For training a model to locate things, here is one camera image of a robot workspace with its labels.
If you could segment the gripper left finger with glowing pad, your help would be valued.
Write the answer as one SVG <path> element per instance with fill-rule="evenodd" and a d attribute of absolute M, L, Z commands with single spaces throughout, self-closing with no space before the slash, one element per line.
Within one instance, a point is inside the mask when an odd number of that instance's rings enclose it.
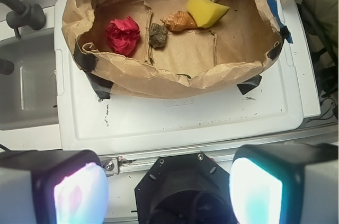
<path fill-rule="evenodd" d="M 108 203 L 91 150 L 1 152 L 1 223 L 103 223 Z"/>

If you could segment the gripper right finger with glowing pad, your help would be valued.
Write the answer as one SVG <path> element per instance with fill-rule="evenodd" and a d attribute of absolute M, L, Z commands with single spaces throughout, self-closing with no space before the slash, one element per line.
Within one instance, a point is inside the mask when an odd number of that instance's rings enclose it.
<path fill-rule="evenodd" d="M 243 145 L 229 191 L 239 223 L 338 223 L 338 146 Z"/>

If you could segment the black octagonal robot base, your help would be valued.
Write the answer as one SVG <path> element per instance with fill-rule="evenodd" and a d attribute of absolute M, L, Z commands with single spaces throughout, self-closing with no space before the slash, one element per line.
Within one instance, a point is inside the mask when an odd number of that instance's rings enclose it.
<path fill-rule="evenodd" d="M 153 166 L 135 187 L 139 223 L 237 223 L 229 173 L 204 159 L 178 170 Z"/>

